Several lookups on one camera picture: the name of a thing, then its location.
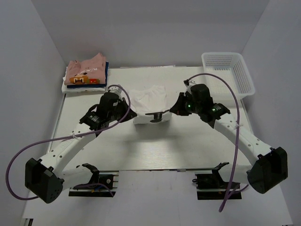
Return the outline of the white printed t shirt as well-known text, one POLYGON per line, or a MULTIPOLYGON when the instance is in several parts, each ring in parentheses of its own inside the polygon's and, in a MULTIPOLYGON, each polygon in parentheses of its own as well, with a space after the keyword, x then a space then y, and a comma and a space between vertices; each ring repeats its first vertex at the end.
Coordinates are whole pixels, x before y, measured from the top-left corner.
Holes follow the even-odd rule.
POLYGON ((171 120, 164 86, 154 85, 145 90, 129 91, 131 109, 137 114, 134 124, 158 124, 171 120))

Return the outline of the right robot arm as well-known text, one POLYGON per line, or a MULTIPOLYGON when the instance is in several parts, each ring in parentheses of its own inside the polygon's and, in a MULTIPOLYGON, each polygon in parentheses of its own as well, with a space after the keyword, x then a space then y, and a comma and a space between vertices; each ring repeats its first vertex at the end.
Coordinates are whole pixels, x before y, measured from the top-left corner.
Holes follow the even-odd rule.
POLYGON ((220 103, 214 103, 205 84, 189 85, 179 93, 170 109, 179 116, 196 114, 211 128, 223 134, 245 155, 251 164, 242 175, 257 192, 264 194, 288 177, 287 152, 260 141, 254 134, 238 124, 237 118, 220 103))

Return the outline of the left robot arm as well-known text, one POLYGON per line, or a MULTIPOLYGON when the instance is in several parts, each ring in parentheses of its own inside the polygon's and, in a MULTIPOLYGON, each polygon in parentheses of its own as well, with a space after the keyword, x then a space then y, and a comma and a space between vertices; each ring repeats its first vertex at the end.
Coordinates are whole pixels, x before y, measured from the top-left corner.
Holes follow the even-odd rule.
POLYGON ((69 139, 64 138, 53 150, 38 160, 33 158, 25 165, 25 186, 45 203, 53 202, 69 188, 94 188, 99 184, 97 167, 83 163, 66 170, 67 164, 103 131, 110 123, 124 122, 136 117, 127 103, 129 97, 121 96, 120 88, 109 90, 100 102, 89 108, 80 119, 69 139))

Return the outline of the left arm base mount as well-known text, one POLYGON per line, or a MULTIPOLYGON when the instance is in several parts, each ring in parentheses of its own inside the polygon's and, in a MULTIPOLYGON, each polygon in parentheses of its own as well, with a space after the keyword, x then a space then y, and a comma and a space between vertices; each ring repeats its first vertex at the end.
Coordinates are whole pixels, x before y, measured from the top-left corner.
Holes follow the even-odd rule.
POLYGON ((92 184, 81 188, 70 189, 70 197, 94 197, 112 198, 114 197, 119 182, 118 171, 101 171, 98 179, 92 184))

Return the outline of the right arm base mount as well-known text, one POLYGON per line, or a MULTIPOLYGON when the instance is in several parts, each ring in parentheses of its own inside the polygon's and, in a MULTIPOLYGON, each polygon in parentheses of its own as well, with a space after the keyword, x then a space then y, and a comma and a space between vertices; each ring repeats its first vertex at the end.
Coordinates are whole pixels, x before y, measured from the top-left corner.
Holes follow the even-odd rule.
POLYGON ((193 185, 197 189, 197 199, 204 200, 223 200, 228 187, 228 182, 225 182, 219 174, 220 169, 225 169, 229 165, 228 162, 223 162, 209 170, 209 173, 197 172, 192 180, 193 185))

